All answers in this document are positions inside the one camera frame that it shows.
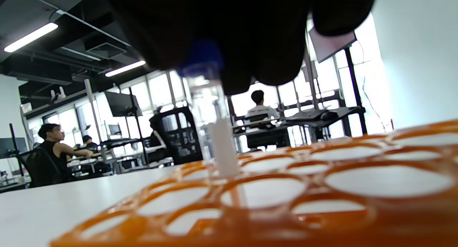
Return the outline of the person's right hand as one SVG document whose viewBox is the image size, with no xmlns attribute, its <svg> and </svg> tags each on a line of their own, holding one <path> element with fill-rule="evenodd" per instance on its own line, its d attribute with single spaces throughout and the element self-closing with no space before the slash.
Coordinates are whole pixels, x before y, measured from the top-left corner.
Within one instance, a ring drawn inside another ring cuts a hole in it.
<svg viewBox="0 0 458 247">
<path fill-rule="evenodd" d="M 219 64 L 224 93 L 252 78 L 278 86 L 299 73 L 307 19 L 323 36 L 352 32 L 375 0 L 107 0 L 130 44 L 153 69 Z"/>
</svg>

